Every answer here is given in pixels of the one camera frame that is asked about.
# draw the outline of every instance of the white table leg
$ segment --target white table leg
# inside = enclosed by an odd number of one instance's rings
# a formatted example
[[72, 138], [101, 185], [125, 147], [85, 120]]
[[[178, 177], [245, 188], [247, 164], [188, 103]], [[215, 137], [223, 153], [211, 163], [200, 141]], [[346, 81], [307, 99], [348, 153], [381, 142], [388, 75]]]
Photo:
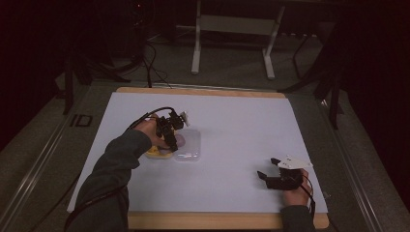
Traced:
[[274, 68], [272, 67], [271, 51], [272, 47], [274, 46], [275, 39], [278, 35], [278, 29], [283, 17], [284, 8], [285, 7], [282, 6], [279, 10], [277, 20], [275, 21], [275, 24], [272, 28], [271, 39], [269, 40], [268, 46], [262, 49], [263, 60], [265, 61], [265, 69], [268, 79], [275, 79]]
[[192, 74], [199, 73], [199, 62], [201, 58], [201, 0], [196, 1], [196, 26], [195, 26], [195, 49], [193, 50]]

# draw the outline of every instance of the dark sleeve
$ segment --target dark sleeve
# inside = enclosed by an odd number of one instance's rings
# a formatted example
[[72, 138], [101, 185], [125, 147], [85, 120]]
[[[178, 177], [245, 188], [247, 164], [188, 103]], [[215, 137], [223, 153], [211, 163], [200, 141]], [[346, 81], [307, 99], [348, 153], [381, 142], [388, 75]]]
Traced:
[[139, 157], [152, 146], [143, 132], [127, 130], [112, 140], [78, 193], [75, 206], [120, 188], [114, 194], [85, 208], [70, 223], [67, 231], [128, 231], [128, 184]]
[[288, 206], [281, 211], [284, 232], [316, 231], [313, 219], [306, 206]]

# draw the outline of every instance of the dark background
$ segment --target dark background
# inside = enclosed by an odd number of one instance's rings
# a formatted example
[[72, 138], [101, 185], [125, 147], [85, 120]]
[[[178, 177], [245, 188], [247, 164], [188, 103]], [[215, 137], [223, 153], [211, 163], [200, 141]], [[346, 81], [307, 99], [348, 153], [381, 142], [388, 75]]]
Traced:
[[[152, 7], [152, 1], [140, 2]], [[194, 1], [155, 2], [158, 11], [152, 26], [168, 33], [169, 37], [172, 38], [176, 23], [194, 24]], [[219, 12], [223, 9], [220, 6], [232, 4], [226, 9], [231, 9], [233, 15], [269, 14], [262, 5], [244, 11], [237, 2], [209, 2], [206, 11], [218, 9]], [[349, 15], [351, 26], [344, 30], [351, 39], [351, 62], [343, 73], [342, 89], [348, 92], [380, 159], [410, 209], [410, 22], [406, 16], [410, 8], [404, 2], [371, 1]], [[8, 0], [0, 3], [0, 149], [56, 96], [58, 88], [54, 78], [63, 71], [64, 57], [74, 46], [105, 63], [110, 63], [112, 56], [130, 56], [128, 50], [138, 52], [138, 44], [124, 45], [121, 39], [131, 40], [135, 34], [120, 28], [119, 37], [112, 38], [103, 29], [111, 20], [129, 23], [129, 13], [125, 12], [128, 3], [126, 0]], [[96, 6], [104, 14], [98, 14]], [[281, 32], [306, 33], [310, 28], [305, 15], [309, 6], [295, 5], [293, 10], [287, 9]]]

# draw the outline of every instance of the plastic container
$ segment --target plastic container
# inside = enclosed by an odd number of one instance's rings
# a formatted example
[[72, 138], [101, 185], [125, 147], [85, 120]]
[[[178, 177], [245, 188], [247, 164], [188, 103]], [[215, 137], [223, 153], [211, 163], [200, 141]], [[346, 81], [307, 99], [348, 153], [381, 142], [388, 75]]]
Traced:
[[185, 144], [174, 152], [177, 161], [197, 161], [201, 156], [201, 133], [198, 130], [178, 130], [185, 139]]

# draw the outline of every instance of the floor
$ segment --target floor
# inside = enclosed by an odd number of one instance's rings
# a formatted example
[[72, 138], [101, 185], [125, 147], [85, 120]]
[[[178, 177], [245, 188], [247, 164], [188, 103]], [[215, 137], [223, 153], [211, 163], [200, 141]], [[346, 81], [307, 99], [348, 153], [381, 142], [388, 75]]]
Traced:
[[[192, 31], [182, 30], [175, 43], [154, 36], [149, 40], [152, 46], [147, 46], [146, 58], [153, 63], [150, 74], [155, 87], [275, 92], [299, 81], [291, 57], [301, 40], [291, 36], [278, 37], [275, 43], [272, 54], [275, 80], [268, 80], [264, 72], [261, 53], [264, 38], [244, 41], [233, 37], [222, 43], [218, 34], [203, 35], [200, 72], [192, 75]], [[307, 41], [298, 54], [302, 73], [313, 63], [320, 48], [315, 38]], [[124, 62], [116, 60], [118, 66]], [[147, 85], [144, 66], [122, 76], [132, 82], [117, 83], [95, 73], [91, 86], [75, 84], [75, 104], [68, 115], [62, 114], [64, 101], [50, 101], [1, 152], [1, 231], [34, 231], [31, 230], [34, 227], [36, 231], [62, 231], [73, 190], [70, 184], [82, 169], [110, 93], [119, 86]], [[409, 213], [350, 107], [347, 94], [341, 93], [339, 129], [333, 130], [327, 119], [328, 107], [312, 96], [314, 87], [315, 83], [287, 97], [294, 107], [310, 157], [318, 164], [316, 172], [332, 222], [322, 231], [408, 231]], [[76, 127], [75, 115], [84, 118], [91, 115], [93, 122], [89, 127]], [[35, 173], [33, 166], [41, 171]], [[23, 194], [18, 188], [22, 181], [27, 181], [27, 173], [37, 178], [35, 185], [26, 186]], [[13, 197], [18, 193], [22, 198], [15, 202]]]

